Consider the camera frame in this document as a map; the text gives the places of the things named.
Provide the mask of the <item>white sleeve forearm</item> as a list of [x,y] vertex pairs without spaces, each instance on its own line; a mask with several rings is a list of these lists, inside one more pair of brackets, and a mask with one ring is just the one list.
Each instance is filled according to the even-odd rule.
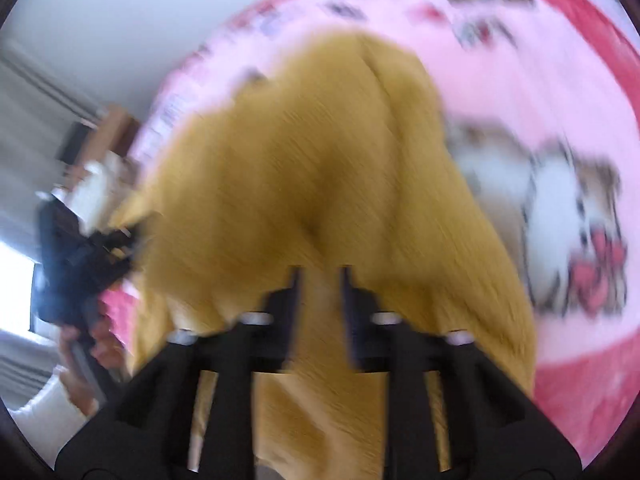
[[30,446],[53,467],[62,447],[98,408],[90,386],[71,370],[57,366],[43,388],[9,414]]

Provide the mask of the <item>person's left hand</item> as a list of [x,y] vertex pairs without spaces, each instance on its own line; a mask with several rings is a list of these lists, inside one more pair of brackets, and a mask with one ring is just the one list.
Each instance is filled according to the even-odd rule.
[[99,398],[119,393],[126,376],[125,350],[109,318],[100,316],[91,328],[61,326],[60,343],[67,367]]

